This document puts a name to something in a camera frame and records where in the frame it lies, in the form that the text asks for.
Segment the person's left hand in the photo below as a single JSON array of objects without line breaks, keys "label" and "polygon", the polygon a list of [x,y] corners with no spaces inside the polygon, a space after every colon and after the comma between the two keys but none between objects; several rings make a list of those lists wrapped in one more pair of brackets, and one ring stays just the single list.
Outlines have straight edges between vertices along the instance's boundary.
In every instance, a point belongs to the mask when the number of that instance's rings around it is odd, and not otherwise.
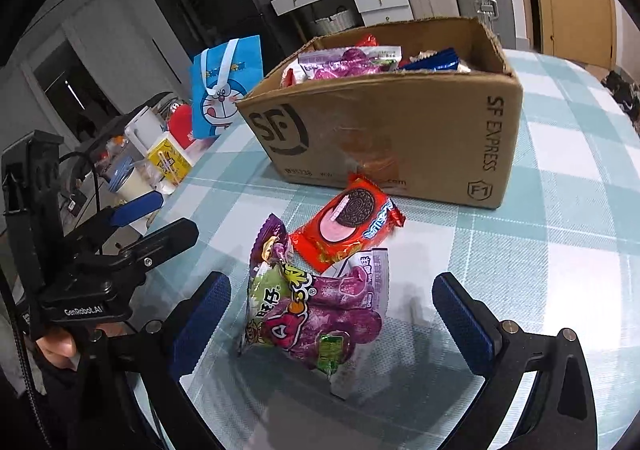
[{"label": "person's left hand", "polygon": [[[101,323],[96,329],[109,337],[124,336],[130,333],[125,323]],[[76,371],[80,361],[79,350],[74,337],[62,327],[52,327],[49,332],[36,340],[37,354],[51,366],[61,370]]]}]

